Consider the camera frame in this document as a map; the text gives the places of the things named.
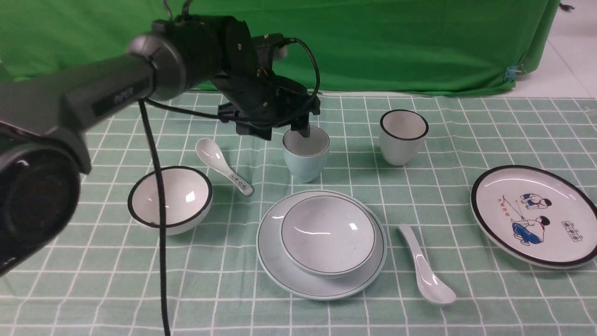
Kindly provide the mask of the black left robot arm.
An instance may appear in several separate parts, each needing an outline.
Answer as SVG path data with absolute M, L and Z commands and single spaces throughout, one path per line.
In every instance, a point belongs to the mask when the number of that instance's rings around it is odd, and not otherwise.
M 76 211 L 91 172 L 85 135 L 135 103 L 236 124 L 271 140 L 289 125 L 303 137 L 320 115 L 318 89 L 275 74 L 280 33 L 251 36 L 232 16 L 157 20 L 124 55 L 1 85 L 1 274 L 47 246 Z

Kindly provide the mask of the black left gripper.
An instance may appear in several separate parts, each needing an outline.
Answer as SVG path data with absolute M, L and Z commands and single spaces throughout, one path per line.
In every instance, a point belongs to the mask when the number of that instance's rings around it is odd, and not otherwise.
M 271 140 L 272 130 L 284 126 L 309 138 L 309 115 L 320 114 L 320 72 L 311 49 L 280 33 L 252 36 L 247 23 L 232 16 L 207 16 L 205 23 L 222 45 L 222 71 L 211 83 L 228 102 L 218 107 L 218 119 L 235 123 L 237 134 L 262 140 Z M 311 60 L 316 79 L 312 92 L 273 70 L 273 62 L 283 59 L 292 44 L 303 47 Z

